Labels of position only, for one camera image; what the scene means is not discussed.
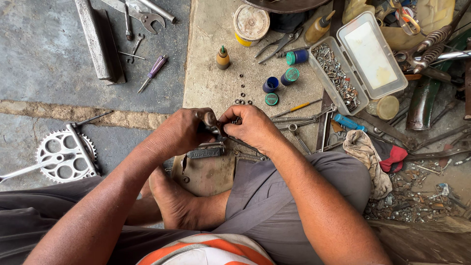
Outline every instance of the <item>screwdriver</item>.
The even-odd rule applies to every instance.
[[[164,56],[159,56],[159,58],[157,59],[157,61],[155,62],[154,66],[152,67],[152,69],[150,70],[150,72],[147,74],[147,79],[146,81],[144,82],[144,84],[142,85],[141,89],[139,89],[138,93],[141,93],[144,88],[146,87],[147,83],[149,83],[149,81],[154,78],[155,74],[160,70],[160,68],[163,66],[163,64],[167,61],[167,55],[164,55]]]
[[[304,108],[305,106],[309,106],[309,105],[311,105],[312,103],[316,103],[316,102],[321,101],[321,100],[322,100],[322,98],[316,99],[316,100],[311,101],[311,102],[303,103],[303,104],[301,104],[301,105],[299,105],[299,106],[295,106],[294,108],[291,108],[291,109],[289,109],[289,110],[287,110],[287,111],[285,111],[285,112],[282,112],[282,113],[280,113],[280,114],[271,116],[270,118],[277,118],[277,117],[283,116],[283,115],[285,115],[285,114],[288,114],[288,113],[293,112],[293,111],[295,111],[295,110],[298,110],[298,109],[300,109],[300,108]]]

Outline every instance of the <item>yellow screwdriver handle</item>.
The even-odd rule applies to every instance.
[[[297,109],[304,108],[305,106],[309,106],[309,104],[311,104],[311,103],[306,102],[306,103],[304,103],[304,104],[301,104],[301,105],[299,105],[299,106],[296,106],[296,107],[290,109],[290,111],[293,112],[293,111],[295,111],[295,110],[297,110]]]

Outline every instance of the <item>blue screwdriver handle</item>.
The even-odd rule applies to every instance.
[[[167,55],[164,56],[159,56],[157,61],[155,62],[154,66],[150,70],[150,72],[147,74],[147,77],[153,78],[154,75],[160,70],[160,68],[163,66],[163,64],[167,61]]]

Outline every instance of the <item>pliers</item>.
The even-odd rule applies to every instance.
[[[270,54],[268,57],[266,57],[265,59],[263,59],[262,61],[259,62],[259,64],[263,63],[264,61],[272,58],[277,52],[279,52],[281,50],[281,48],[283,48],[286,44],[290,43],[290,42],[293,42],[295,40],[297,40],[299,38],[299,36],[301,35],[301,32],[302,32],[302,27],[299,27],[297,28],[293,33],[285,33],[283,38],[277,40],[277,41],[274,41],[272,43],[270,43],[269,45],[263,47],[263,49],[261,49],[256,55],[254,58],[256,58],[258,55],[260,55],[263,51],[265,51],[268,47],[271,47],[271,46],[276,46],[278,45],[278,48],[272,53]]]

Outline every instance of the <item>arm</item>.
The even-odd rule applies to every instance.
[[[228,123],[242,118],[241,125]],[[255,106],[231,106],[221,117],[227,134],[270,157],[288,186],[312,247],[328,264],[390,265],[379,240],[344,197]]]
[[[106,264],[152,171],[212,138],[196,132],[200,122],[196,112],[208,109],[180,109],[165,120],[52,227],[24,264]]]

